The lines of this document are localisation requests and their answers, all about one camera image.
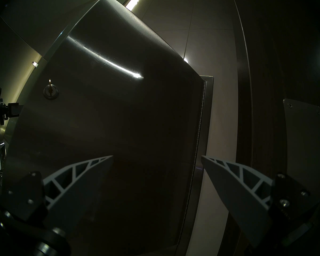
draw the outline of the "screw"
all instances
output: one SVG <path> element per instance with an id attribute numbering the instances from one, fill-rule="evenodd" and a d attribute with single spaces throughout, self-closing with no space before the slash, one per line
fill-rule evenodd
<path id="1" fill-rule="evenodd" d="M 283 206 L 283 207 L 288 207 L 290 205 L 290 202 L 286 199 L 281 199 L 280 200 L 280 204 Z"/>
<path id="2" fill-rule="evenodd" d="M 309 197 L 309 192 L 305 191 L 305 190 L 301 190 L 301 195 L 303 197 Z"/>

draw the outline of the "shiny metal surface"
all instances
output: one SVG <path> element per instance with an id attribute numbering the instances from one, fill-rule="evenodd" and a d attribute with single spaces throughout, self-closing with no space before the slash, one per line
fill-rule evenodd
<path id="1" fill-rule="evenodd" d="M 48 80 L 61 90 L 48 101 Z M 196 155 L 204 81 L 115 0 L 99 0 L 49 60 L 19 116 L 3 187 L 114 155 L 73 255 L 137 255 L 176 245 Z"/>
<path id="2" fill-rule="evenodd" d="M 176 256 L 186 255 L 188 245 L 190 243 L 193 226 L 195 223 L 195 215 L 197 213 L 200 190 L 203 180 L 204 168 L 201 163 L 201 156 L 206 154 L 207 140 L 209 138 L 209 127 L 212 107 L 213 94 L 213 76 L 201 76 L 205 81 L 204 103 L 202 118 L 200 124 L 200 134 L 198 142 L 197 160 L 195 169 L 192 173 L 192 179 L 189 185 L 188 200 L 186 205 L 185 220 L 183 222 L 180 240 L 176 249 Z"/>

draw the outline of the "ceiling light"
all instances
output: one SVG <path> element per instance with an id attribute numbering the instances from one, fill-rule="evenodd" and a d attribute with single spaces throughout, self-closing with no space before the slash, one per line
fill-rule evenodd
<path id="1" fill-rule="evenodd" d="M 128 10 L 133 10 L 133 8 L 135 7 L 135 5 L 137 4 L 139 0 L 130 0 L 130 2 L 127 4 L 126 8 Z"/>

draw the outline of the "metal plate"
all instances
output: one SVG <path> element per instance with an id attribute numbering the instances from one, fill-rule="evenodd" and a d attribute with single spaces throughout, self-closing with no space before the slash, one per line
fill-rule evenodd
<path id="1" fill-rule="evenodd" d="M 49 79 L 60 90 L 51 101 L 43 96 Z M 133 13 L 99 0 L 36 81 L 18 117 L 3 187 L 32 170 L 45 178 L 71 163 L 114 155 L 69 236 L 73 255 L 137 255 L 176 245 L 203 88 L 199 75 Z"/>
<path id="2" fill-rule="evenodd" d="M 320 107 L 284 99 L 287 174 L 320 198 Z"/>

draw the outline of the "bolt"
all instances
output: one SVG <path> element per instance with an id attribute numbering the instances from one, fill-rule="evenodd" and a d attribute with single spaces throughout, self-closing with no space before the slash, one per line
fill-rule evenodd
<path id="1" fill-rule="evenodd" d="M 305 190 L 301 190 L 301 195 L 303 197 L 309 197 L 309 192 L 305 191 Z"/>
<path id="2" fill-rule="evenodd" d="M 5 214 L 5 216 L 7 216 L 7 217 L 11 217 L 11 214 L 10 214 L 8 211 L 6 211 L 4 214 Z"/>
<path id="3" fill-rule="evenodd" d="M 65 237 L 65 231 L 60 228 L 53 228 L 52 231 L 61 237 Z"/>
<path id="4" fill-rule="evenodd" d="M 283 207 L 288 207 L 290 205 L 290 202 L 286 199 L 281 199 L 280 200 L 280 204 L 283 206 Z"/>

